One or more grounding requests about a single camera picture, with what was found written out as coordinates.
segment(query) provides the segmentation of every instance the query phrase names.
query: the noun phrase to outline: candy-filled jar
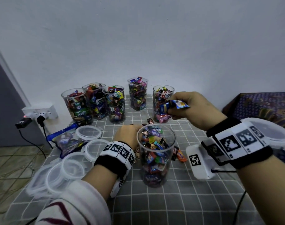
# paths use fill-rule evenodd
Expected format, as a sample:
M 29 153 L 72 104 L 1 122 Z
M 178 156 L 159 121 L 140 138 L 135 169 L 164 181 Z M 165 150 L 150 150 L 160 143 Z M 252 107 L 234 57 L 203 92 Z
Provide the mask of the candy-filled jar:
M 86 104 L 90 108 L 92 116 L 98 120 L 107 116 L 105 95 L 103 93 L 103 87 L 105 86 L 105 84 L 96 82 L 82 87 L 85 91 Z
M 160 105 L 170 100 L 175 89 L 168 85 L 157 85 L 153 87 L 153 118 L 155 122 L 159 122 L 156 115 L 159 115 Z
M 147 86 L 148 80 L 140 76 L 128 80 L 130 104 L 137 111 L 147 107 Z
M 125 121 L 125 95 L 124 88 L 119 85 L 103 88 L 107 111 L 111 123 Z
M 86 105 L 84 93 L 82 88 L 73 88 L 61 94 L 70 116 L 79 126 L 91 125 L 93 121 L 91 111 Z
M 142 127 L 137 133 L 142 168 L 141 179 L 150 187 L 166 182 L 171 165 L 176 136 L 173 130 L 159 124 Z

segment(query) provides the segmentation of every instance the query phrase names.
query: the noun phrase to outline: person's left arm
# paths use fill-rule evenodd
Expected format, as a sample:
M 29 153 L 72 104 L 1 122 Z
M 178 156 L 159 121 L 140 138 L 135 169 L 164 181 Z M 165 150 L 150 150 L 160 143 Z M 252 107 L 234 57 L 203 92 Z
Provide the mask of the person's left arm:
M 114 140 L 137 148 L 140 125 L 124 125 Z M 74 181 L 38 216 L 36 225 L 50 224 L 111 224 L 106 200 L 110 196 L 118 175 L 102 165 L 95 165 L 82 180 Z

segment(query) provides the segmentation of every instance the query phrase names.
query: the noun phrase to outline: person's right arm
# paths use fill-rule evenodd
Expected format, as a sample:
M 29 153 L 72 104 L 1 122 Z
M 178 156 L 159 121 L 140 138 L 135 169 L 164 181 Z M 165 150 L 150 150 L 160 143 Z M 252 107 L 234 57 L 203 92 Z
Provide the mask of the person's right arm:
M 227 118 L 198 92 L 177 92 L 171 100 L 183 100 L 190 106 L 169 109 L 173 119 L 187 118 L 205 131 Z M 237 173 L 265 223 L 285 225 L 285 164 L 271 156 L 238 169 Z

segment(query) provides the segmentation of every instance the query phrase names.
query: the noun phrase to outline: person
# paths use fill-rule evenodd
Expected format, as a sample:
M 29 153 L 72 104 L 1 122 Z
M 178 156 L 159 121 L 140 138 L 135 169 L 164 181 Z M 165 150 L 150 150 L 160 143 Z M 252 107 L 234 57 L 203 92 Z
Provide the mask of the person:
M 190 106 L 187 109 L 169 109 L 173 119 L 187 118 L 197 128 L 207 131 L 208 137 L 240 123 L 226 117 L 197 92 L 177 92 L 171 99 L 183 100 Z M 114 140 L 135 150 L 140 128 L 139 125 L 124 125 L 118 129 Z M 285 164 L 272 155 L 269 146 L 257 152 L 232 160 L 231 164 L 237 169 L 265 223 L 285 225 Z M 82 180 L 71 183 L 59 199 L 51 202 L 40 213 L 36 224 L 111 224 L 106 200 L 117 178 L 115 169 L 97 163 Z

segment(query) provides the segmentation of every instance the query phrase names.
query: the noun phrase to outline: person's right hand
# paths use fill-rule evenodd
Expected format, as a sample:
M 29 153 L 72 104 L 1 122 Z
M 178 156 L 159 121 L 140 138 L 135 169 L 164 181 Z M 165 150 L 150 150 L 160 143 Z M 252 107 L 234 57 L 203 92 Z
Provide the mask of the person's right hand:
M 173 119 L 187 118 L 195 127 L 207 131 L 216 124 L 227 118 L 215 106 L 213 106 L 203 95 L 193 92 L 176 92 L 171 100 L 183 100 L 189 108 L 169 109 L 168 113 L 173 115 Z

